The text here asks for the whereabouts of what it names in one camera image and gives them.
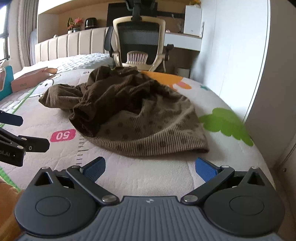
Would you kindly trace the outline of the pink cardboard box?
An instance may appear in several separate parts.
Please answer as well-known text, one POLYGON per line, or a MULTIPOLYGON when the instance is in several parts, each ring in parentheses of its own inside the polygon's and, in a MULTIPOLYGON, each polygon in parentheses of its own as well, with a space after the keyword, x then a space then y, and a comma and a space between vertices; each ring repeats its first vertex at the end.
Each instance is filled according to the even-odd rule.
POLYGON ((11 82, 12 92, 15 93, 24 89, 32 88, 48 79, 51 75, 55 75, 57 71, 57 68, 46 67, 28 72, 11 82))

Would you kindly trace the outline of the brown corduroy dotted garment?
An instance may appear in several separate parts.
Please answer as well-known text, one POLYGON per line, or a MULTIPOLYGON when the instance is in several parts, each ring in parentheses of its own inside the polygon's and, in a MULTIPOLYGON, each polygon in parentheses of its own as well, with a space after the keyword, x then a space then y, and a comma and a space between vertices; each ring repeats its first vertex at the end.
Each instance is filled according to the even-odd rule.
POLYGON ((49 87, 39 101, 69 111, 83 137, 124 156, 209 150, 191 101, 136 68, 99 67, 85 83, 49 87))

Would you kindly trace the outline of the white quilted mattress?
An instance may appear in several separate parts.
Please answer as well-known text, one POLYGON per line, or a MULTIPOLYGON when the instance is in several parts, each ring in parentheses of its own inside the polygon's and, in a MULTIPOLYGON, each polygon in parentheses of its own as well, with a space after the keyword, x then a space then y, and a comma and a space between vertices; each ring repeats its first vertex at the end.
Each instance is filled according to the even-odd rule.
POLYGON ((56 68, 57 73, 67 72, 75 69, 96 69, 100 66, 114 67, 114 60, 109 54, 92 53, 85 55, 76 55, 71 57, 63 57, 49 61, 40 61, 32 66, 24 67, 21 71, 14 74, 14 78, 38 70, 41 68, 56 68))

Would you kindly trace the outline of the teal cushion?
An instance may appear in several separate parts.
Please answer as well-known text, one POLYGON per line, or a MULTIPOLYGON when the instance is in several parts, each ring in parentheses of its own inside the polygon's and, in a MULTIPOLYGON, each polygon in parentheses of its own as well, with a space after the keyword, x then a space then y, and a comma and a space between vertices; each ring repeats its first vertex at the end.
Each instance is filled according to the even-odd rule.
POLYGON ((14 80, 12 66, 8 65, 1 68, 0 78, 0 100, 13 93, 11 82, 14 80))

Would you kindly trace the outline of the cartoon print play mat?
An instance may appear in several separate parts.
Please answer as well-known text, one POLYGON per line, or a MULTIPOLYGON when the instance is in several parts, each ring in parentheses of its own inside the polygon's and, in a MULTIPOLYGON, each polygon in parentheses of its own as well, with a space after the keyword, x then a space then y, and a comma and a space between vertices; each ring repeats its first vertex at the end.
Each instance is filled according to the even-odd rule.
POLYGON ((259 150, 237 115, 196 81, 164 81, 137 71, 107 67, 56 74, 9 95, 1 109, 23 118, 4 125, 17 136, 36 137, 20 167, 1 163, 1 178, 26 189, 42 167, 63 170, 97 157, 106 170, 97 183, 118 197, 182 197, 203 184, 198 157, 236 171, 260 168, 271 178, 259 150))

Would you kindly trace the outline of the white box on desk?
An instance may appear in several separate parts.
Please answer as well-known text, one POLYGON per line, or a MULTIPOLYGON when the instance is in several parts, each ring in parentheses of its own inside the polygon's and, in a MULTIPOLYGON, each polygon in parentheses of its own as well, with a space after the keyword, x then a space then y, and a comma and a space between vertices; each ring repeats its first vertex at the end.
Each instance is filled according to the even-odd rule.
POLYGON ((202 31, 202 9, 198 5, 185 7, 185 20, 183 33, 192 36, 201 36, 202 31))

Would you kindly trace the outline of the black round speaker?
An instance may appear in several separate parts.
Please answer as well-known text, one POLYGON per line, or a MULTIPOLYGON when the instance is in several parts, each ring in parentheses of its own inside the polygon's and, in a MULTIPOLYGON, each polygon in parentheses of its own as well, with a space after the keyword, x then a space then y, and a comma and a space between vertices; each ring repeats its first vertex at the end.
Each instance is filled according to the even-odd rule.
POLYGON ((85 30, 95 29, 97 27, 98 27, 97 18, 87 18, 85 20, 85 26, 84 26, 85 30))

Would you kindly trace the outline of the beige padded headboard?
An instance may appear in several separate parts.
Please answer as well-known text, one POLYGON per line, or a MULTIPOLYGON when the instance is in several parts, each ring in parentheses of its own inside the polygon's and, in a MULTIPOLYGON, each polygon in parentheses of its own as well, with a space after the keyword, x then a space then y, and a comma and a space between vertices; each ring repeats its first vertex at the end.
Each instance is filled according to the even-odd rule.
POLYGON ((106 27, 82 30, 40 42, 35 45, 35 61, 38 63, 76 55, 105 53, 107 30, 106 27))

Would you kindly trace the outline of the grey window curtain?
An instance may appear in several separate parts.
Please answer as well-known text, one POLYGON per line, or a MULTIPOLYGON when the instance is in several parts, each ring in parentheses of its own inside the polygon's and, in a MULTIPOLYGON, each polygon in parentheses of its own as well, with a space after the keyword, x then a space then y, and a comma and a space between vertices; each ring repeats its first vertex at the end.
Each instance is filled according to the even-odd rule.
POLYGON ((18 8, 18 48, 22 67, 31 64, 31 32, 37 28, 38 5, 38 0, 23 0, 18 8))

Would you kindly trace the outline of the white desk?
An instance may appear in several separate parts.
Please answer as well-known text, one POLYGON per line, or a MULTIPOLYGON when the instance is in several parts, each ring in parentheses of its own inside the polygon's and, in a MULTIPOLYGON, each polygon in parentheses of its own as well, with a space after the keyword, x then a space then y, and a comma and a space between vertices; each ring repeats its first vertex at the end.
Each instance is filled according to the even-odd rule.
POLYGON ((186 34, 165 33, 164 46, 174 45, 175 48, 200 51, 202 38, 186 34))

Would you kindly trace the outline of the beige black office chair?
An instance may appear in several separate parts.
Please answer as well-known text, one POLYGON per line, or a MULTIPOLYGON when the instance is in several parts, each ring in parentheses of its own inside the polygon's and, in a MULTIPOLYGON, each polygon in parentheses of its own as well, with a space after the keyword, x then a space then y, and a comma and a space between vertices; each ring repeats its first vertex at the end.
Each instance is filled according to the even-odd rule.
POLYGON ((166 61, 173 44, 165 45, 166 21, 151 16, 125 16, 113 20, 104 49, 117 67, 166 72, 166 61))

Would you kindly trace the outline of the white waste bin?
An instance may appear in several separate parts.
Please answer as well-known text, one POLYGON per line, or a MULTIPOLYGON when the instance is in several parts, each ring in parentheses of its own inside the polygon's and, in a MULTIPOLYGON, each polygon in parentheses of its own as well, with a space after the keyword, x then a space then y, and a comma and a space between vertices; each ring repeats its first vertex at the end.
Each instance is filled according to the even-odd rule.
POLYGON ((175 75, 184 77, 184 78, 189 78, 190 77, 190 69, 186 68, 176 68, 175 69, 175 75))

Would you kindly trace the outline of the potted red flower plant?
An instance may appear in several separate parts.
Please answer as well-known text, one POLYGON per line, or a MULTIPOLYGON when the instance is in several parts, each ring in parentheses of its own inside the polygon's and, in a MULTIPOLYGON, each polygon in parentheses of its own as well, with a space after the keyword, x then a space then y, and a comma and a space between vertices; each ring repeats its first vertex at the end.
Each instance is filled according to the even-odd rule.
POLYGON ((75 20, 73 20, 73 18, 69 18, 67 21, 67 29, 69 31, 74 32, 75 29, 80 29, 81 25, 84 23, 82 18, 76 18, 75 20))

